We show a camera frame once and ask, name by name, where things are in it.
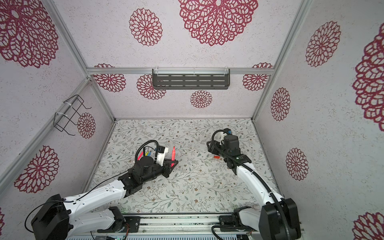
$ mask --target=cable tie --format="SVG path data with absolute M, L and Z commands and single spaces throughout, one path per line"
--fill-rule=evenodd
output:
M 61 114 L 61 115 L 64 115 L 64 116 L 68 117 L 68 115 L 64 114 L 64 113 L 56 113 L 56 114 Z

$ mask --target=black cable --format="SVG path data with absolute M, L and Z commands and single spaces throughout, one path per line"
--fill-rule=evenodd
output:
M 97 187 L 98 187 L 100 184 L 102 184 L 103 182 L 108 181 L 108 180 L 110 180 L 110 179 L 112 179 L 112 178 L 114 178 L 114 177 L 117 177 L 118 175 L 121 175 L 121 174 L 123 174 L 123 173 L 125 173 L 125 172 L 128 172 L 128 171 L 129 171 L 129 169 L 128 169 L 127 171 L 121 172 L 121 173 L 119 173 L 119 174 L 117 174 L 117 175 L 115 175 L 115 176 L 113 176 L 113 177 L 110 177 L 110 178 L 108 178 L 107 180 L 102 181 L 101 183 L 99 183 L 98 185 L 96 185 L 94 188 L 92 188 L 89 192 L 87 192 L 87 193 L 84 194 L 83 196 L 81 196 L 81 197 L 79 197 L 78 199 L 76 199 L 76 201 L 78 201 L 78 200 L 82 199 L 83 197 L 87 196 L 88 193 L 92 192 L 95 188 L 97 188 Z
M 91 233 L 91 236 L 92 236 L 93 240 L 95 240 L 95 238 L 94 238 L 93 235 L 92 235 L 92 231 L 90 231 L 90 233 Z
M 155 152 L 155 160 L 157 159 L 157 153 L 159 151 L 159 143 L 156 141 L 156 140 L 149 140 L 149 141 L 146 141 L 145 143 L 143 143 L 143 145 L 141 145 L 139 147 L 139 149 L 136 151 L 136 154 L 135 154 L 135 162 L 137 162 L 137 157 L 139 156 L 139 153 L 140 153 L 140 150 L 143 148 L 143 147 L 146 147 L 147 144 L 151 143 L 151 142 L 154 142 L 156 144 L 156 152 Z
M 215 228 L 253 229 L 253 228 L 251 228 L 251 227 L 232 227 L 232 226 L 213 225 L 213 226 L 211 227 L 211 231 L 212 231 L 212 233 L 215 235 L 215 237 L 217 237 L 218 240 L 223 240 L 223 239 L 222 239 L 221 237 L 219 237 L 219 236 L 217 235 L 217 233 L 215 233 L 215 231 L 214 231 Z
M 27 229 L 27 231 L 31 232 L 31 233 L 34 233 L 33 231 L 29 230 L 26 226 L 26 221 L 28 220 L 29 216 L 36 210 L 38 209 L 39 207 L 43 206 L 44 204 L 48 204 L 50 202 L 73 202 L 73 201 L 59 201 L 59 200 L 52 200 L 52 201 L 49 201 L 49 202 L 45 202 L 43 204 L 40 204 L 39 206 L 35 207 L 35 209 L 33 209 L 29 214 L 28 216 L 25 218 L 25 221 L 24 221 L 24 227 L 25 229 Z
M 253 175 L 256 176 L 256 178 L 262 183 L 262 185 L 265 187 L 265 189 L 267 190 L 267 192 L 269 193 L 269 195 L 271 196 L 271 198 L 273 199 L 273 201 L 275 202 L 275 205 L 277 207 L 277 211 L 280 213 L 280 216 L 281 216 L 281 220 L 283 222 L 283 225 L 284 225 L 284 229 L 285 229 L 285 235 L 287 237 L 287 240 L 291 240 L 291 234 L 289 232 L 289 227 L 288 227 L 288 221 L 285 217 L 285 214 L 283 212 L 283 208 L 281 207 L 279 201 L 277 200 L 276 196 L 271 192 L 271 189 L 269 188 L 269 186 L 266 184 L 266 182 L 256 173 L 254 172 L 250 167 L 248 167 L 247 165 L 245 165 L 244 163 L 241 163 L 239 162 L 236 158 L 232 157 L 232 156 L 229 156 L 228 154 L 226 154 L 225 152 L 223 152 L 218 146 L 216 146 L 216 144 L 214 143 L 214 137 L 215 135 L 218 133 L 218 132 L 225 132 L 224 130 L 217 130 L 214 132 L 214 134 L 212 135 L 212 144 L 214 146 L 214 148 L 219 151 L 219 153 L 221 153 L 222 155 L 226 156 L 227 158 L 231 159 L 232 161 L 238 163 L 239 165 L 241 165 L 242 167 L 244 167 L 245 169 L 247 169 L 248 171 L 250 171 L 251 173 L 253 173 Z

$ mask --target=floral tablecloth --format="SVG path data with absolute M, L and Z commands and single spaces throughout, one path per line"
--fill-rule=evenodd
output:
M 212 133 L 226 127 L 239 137 L 242 153 L 252 160 L 259 173 L 275 188 L 250 119 L 120 120 L 91 187 L 132 167 L 137 148 L 151 139 L 169 147 L 167 158 L 170 158 L 175 146 L 175 159 L 179 164 L 169 178 L 160 176 L 143 184 L 142 190 L 137 193 L 98 209 L 118 206 L 123 213 L 231 212 L 245 205 L 260 209 L 255 197 L 227 168 L 223 159 L 215 159 L 207 151 L 206 142 Z

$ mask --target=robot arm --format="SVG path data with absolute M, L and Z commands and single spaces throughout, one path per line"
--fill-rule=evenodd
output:
M 220 142 L 214 140 L 214 135 L 218 132 L 223 132 Z M 245 182 L 262 207 L 261 212 L 246 206 L 235 209 L 232 216 L 220 216 L 221 231 L 225 231 L 225 227 L 244 229 L 244 227 L 249 226 L 259 231 L 263 239 L 290 240 L 289 238 L 300 238 L 300 222 L 295 202 L 292 199 L 284 199 L 266 183 L 263 177 L 258 174 L 251 160 L 246 155 L 241 154 L 238 137 L 232 135 L 230 129 L 218 130 L 214 135 L 212 140 L 207 142 L 208 151 L 224 158 L 228 168 Z
M 157 149 L 159 151 L 155 160 L 143 156 L 124 175 L 111 183 L 75 196 L 62 198 L 57 194 L 50 197 L 31 221 L 36 240 L 64 240 L 92 230 L 121 230 L 125 219 L 117 207 L 110 207 L 102 212 L 89 211 L 136 193 L 145 182 L 160 175 L 168 178 L 178 161 L 165 159 L 168 148 L 160 146 Z

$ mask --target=red mandala print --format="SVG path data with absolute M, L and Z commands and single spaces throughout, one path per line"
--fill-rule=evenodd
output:
M 279 88 L 273 94 L 271 101 L 271 113 L 276 121 L 283 120 L 291 107 L 291 100 L 287 89 Z
M 191 37 L 210 46 L 233 41 L 252 21 L 257 0 L 179 0 L 180 17 Z
M 42 191 L 55 179 L 58 168 L 57 153 L 49 146 L 43 146 L 16 179 L 14 186 L 21 192 Z
M 384 23 L 379 34 L 364 48 L 364 56 L 355 70 L 355 103 L 364 110 L 364 118 L 378 123 L 384 131 Z
M 132 13 L 129 28 L 133 37 L 144 46 L 157 44 L 163 35 L 158 17 L 144 8 L 137 9 Z
M 253 68 L 273 68 L 273 66 L 270 63 L 259 63 Z M 267 74 L 246 74 L 243 77 L 243 85 L 248 90 L 257 91 L 264 88 L 268 78 Z
M 79 117 L 77 124 L 77 130 L 83 138 L 90 138 L 95 133 L 96 123 L 91 114 L 83 113 Z
M 211 104 L 211 102 L 212 102 L 212 95 L 207 91 L 198 90 L 192 93 L 191 103 L 193 106 L 197 108 L 208 107 L 209 104 Z
M 167 92 L 166 90 L 157 90 L 153 88 L 151 74 L 140 76 L 137 80 L 137 89 L 141 95 L 152 100 L 162 98 Z
M 0 1 L 0 51 L 23 67 L 49 65 L 56 58 L 58 35 L 39 0 Z
M 340 34 L 337 22 L 330 21 L 319 27 L 308 43 L 305 54 L 308 65 L 317 67 L 327 62 L 337 49 Z
M 381 213 L 366 212 L 363 216 L 359 215 L 359 218 L 353 223 L 354 240 L 384 239 L 384 216 Z
M 4 214 L 1 212 L 1 207 L 0 207 L 0 236 L 1 236 L 1 230 L 3 230 L 4 226 Z
M 98 64 L 96 68 L 114 68 L 109 64 Z M 125 78 L 123 74 L 95 74 L 93 75 L 98 85 L 110 92 L 120 92 L 125 88 Z
M 289 174 L 296 180 L 303 180 L 308 174 L 308 161 L 304 153 L 297 148 L 292 148 L 286 157 L 286 166 Z

